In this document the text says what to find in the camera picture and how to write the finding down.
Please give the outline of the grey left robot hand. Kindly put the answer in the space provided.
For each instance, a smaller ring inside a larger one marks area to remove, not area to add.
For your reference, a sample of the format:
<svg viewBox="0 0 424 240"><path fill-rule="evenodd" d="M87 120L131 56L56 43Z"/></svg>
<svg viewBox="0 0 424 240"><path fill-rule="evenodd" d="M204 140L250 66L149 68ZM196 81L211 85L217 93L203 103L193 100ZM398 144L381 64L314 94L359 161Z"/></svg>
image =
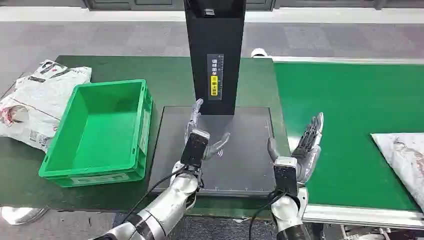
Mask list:
<svg viewBox="0 0 424 240"><path fill-rule="evenodd" d="M192 132L192 130L197 127L198 118L201 116L200 108L203 102L204 100L202 98L199 98L196 100L195 104L192 106L191 115L184 132L185 144L187 143L189 139L189 135ZM214 156L221 157L224 152L223 150L224 146L229 141L230 136L231 136L230 132L225 132L219 141L217 141L216 143L212 145L209 145L203 154L203 160L207 161Z"/></svg>

